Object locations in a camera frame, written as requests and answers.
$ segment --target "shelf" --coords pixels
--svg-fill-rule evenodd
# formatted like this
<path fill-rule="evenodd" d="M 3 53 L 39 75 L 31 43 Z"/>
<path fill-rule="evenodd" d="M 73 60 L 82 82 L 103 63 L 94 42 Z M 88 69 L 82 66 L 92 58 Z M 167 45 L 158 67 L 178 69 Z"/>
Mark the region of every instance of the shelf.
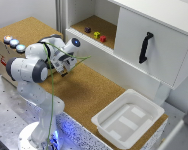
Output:
<path fill-rule="evenodd" d="M 84 31 L 85 27 L 91 28 L 91 33 L 86 33 Z M 90 38 L 102 43 L 100 39 L 94 38 L 94 32 L 98 31 L 101 33 L 101 35 L 105 35 L 107 40 L 103 44 L 110 47 L 111 49 L 114 49 L 115 45 L 115 38 L 116 38 L 116 30 L 117 26 L 114 24 L 111 24 L 97 16 L 92 16 L 86 20 L 83 20 L 77 24 L 74 24 L 71 26 L 71 28 L 89 36 Z"/>

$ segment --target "red object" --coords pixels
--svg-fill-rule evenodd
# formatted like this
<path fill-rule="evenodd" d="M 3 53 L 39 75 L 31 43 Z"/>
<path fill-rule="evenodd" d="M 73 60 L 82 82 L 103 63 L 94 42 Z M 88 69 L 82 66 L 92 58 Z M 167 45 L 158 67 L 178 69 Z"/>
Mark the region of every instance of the red object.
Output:
<path fill-rule="evenodd" d="M 100 41 L 101 41 L 101 42 L 105 42 L 105 41 L 106 41 L 106 36 L 104 36 L 104 35 L 103 35 L 103 36 L 100 36 Z"/>
<path fill-rule="evenodd" d="M 4 56 L 2 56 L 2 58 L 1 58 L 1 63 L 6 67 L 6 61 L 4 60 Z"/>

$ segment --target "yellow object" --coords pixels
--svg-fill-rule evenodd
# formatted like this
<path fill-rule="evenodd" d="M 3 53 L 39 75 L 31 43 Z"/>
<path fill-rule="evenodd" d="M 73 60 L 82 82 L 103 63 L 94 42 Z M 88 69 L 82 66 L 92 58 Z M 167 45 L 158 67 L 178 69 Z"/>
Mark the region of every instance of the yellow object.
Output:
<path fill-rule="evenodd" d="M 95 33 L 94 33 L 94 37 L 95 37 L 96 39 L 100 38 L 100 32 L 95 32 Z"/>

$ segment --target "white plastic bin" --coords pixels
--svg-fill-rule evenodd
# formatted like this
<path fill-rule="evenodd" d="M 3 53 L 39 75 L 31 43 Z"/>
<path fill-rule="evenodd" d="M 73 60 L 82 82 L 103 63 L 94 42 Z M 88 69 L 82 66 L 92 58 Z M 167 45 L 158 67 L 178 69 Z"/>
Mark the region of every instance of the white plastic bin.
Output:
<path fill-rule="evenodd" d="M 120 149 L 130 149 L 163 115 L 164 109 L 127 90 L 92 118 L 99 133 Z"/>

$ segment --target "cabinet door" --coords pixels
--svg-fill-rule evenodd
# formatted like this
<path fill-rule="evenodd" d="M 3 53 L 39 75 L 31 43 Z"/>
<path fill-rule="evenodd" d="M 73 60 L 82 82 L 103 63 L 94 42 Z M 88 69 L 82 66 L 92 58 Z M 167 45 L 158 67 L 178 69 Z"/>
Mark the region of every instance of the cabinet door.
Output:
<path fill-rule="evenodd" d="M 147 61 L 140 64 L 139 56 L 147 33 Z M 188 36 L 132 11 L 121 8 L 114 54 L 173 86 L 185 55 Z"/>

